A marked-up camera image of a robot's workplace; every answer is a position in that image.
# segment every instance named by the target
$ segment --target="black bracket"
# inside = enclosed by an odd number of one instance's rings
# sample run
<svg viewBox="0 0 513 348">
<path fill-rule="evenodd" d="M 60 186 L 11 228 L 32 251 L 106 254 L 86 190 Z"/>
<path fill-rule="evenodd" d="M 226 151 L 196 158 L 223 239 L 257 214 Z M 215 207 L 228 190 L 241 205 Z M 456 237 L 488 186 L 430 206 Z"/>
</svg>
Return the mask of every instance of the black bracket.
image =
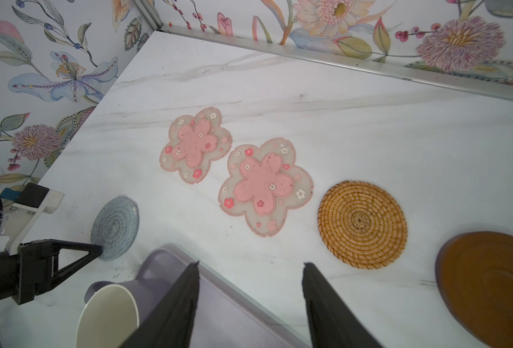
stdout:
<svg viewBox="0 0 513 348">
<path fill-rule="evenodd" d="M 79 260 L 59 268 L 61 249 L 88 252 Z M 54 289 L 79 269 L 102 254 L 102 247 L 64 240 L 35 240 L 18 248 L 19 273 L 16 292 L 12 296 L 19 305 L 34 300 L 36 295 Z"/>
</svg>

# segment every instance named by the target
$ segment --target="round coaster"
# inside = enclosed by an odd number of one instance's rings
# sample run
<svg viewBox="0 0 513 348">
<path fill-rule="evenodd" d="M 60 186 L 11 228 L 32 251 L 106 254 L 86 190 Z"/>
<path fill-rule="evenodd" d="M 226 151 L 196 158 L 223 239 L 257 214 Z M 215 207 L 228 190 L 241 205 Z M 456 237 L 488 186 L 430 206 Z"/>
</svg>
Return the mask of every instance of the round coaster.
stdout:
<svg viewBox="0 0 513 348">
<path fill-rule="evenodd" d="M 440 294 L 466 329 L 485 344 L 513 347 L 513 236 L 458 235 L 436 259 Z"/>
<path fill-rule="evenodd" d="M 407 223 L 396 200 L 366 182 L 330 188 L 318 208 L 318 229 L 332 254 L 356 268 L 388 266 L 407 241 Z"/>
<path fill-rule="evenodd" d="M 102 246 L 101 260 L 114 260 L 131 247 L 138 229 L 137 204 L 126 196 L 117 196 L 98 213 L 92 225 L 90 242 Z"/>
</svg>

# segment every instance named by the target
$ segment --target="woven rattan coaster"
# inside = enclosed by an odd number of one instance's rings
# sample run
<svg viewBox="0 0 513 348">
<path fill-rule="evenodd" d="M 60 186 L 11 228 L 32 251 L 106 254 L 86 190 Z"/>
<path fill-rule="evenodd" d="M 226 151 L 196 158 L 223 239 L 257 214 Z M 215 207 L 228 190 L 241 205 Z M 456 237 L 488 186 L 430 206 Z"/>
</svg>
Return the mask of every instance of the woven rattan coaster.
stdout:
<svg viewBox="0 0 513 348">
<path fill-rule="evenodd" d="M 318 208 L 318 230 L 332 254 L 364 269 L 388 266 L 407 241 L 396 200 L 365 182 L 343 182 L 326 192 Z"/>
<path fill-rule="evenodd" d="M 513 236 L 460 234 L 440 249 L 436 282 L 448 310 L 494 348 L 513 347 Z"/>
</svg>

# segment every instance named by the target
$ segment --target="mug rim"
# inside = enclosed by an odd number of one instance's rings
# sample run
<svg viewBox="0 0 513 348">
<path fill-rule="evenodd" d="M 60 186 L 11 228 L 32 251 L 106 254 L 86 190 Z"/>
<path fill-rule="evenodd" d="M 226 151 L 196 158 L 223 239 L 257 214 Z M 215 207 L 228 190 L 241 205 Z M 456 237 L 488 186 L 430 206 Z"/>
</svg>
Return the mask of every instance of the mug rim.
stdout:
<svg viewBox="0 0 513 348">
<path fill-rule="evenodd" d="M 85 308 L 83 308 L 83 310 L 81 312 L 81 316 L 79 317 L 79 323 L 77 324 L 77 330 L 75 331 L 75 346 L 77 346 L 77 340 L 79 339 L 79 327 L 81 325 L 81 319 L 82 319 L 83 315 L 85 314 L 85 310 L 88 307 L 88 304 L 92 301 L 93 298 L 95 298 L 97 295 L 99 295 L 104 289 L 110 288 L 110 287 L 118 287 L 120 289 L 123 289 L 123 290 L 125 290 L 125 292 L 127 292 L 129 297 L 131 297 L 131 300 L 133 301 L 133 305 L 135 306 L 135 314 L 137 315 L 137 329 L 139 328 L 139 326 L 140 326 L 139 307 L 137 306 L 137 301 L 135 301 L 135 297 L 133 296 L 131 291 L 129 291 L 129 289 L 127 289 L 125 286 L 123 286 L 121 284 L 108 284 L 108 285 L 104 286 L 103 288 L 101 288 L 100 290 L 96 291 L 94 293 L 94 295 L 92 295 L 92 297 L 90 299 L 88 299 L 88 302 L 86 303 Z"/>
</svg>

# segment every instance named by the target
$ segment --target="purple flower illustration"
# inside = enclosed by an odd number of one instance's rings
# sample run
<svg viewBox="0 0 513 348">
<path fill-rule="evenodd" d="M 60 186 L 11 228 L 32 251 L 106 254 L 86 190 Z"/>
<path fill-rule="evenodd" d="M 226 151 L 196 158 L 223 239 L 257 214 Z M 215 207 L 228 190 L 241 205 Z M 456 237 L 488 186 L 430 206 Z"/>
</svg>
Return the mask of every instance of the purple flower illustration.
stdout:
<svg viewBox="0 0 513 348">
<path fill-rule="evenodd" d="M 56 60 L 52 62 L 52 69 L 64 81 L 50 81 L 37 73 L 24 73 L 9 81 L 10 90 L 32 94 L 44 101 L 56 101 L 66 97 L 77 102 L 79 98 L 87 95 L 102 99 L 104 94 L 100 92 L 101 82 L 110 81 L 117 73 L 117 57 L 109 63 L 101 63 L 92 73 L 85 74 L 86 69 L 69 53 L 51 52 L 50 56 Z"/>
<path fill-rule="evenodd" d="M 54 127 L 33 125 L 15 133 L 12 145 L 20 154 L 34 161 L 59 149 L 60 142 L 61 138 Z"/>
<path fill-rule="evenodd" d="M 506 40 L 500 25 L 481 17 L 453 19 L 417 47 L 425 63 L 443 71 L 467 71 L 498 55 Z"/>
</svg>

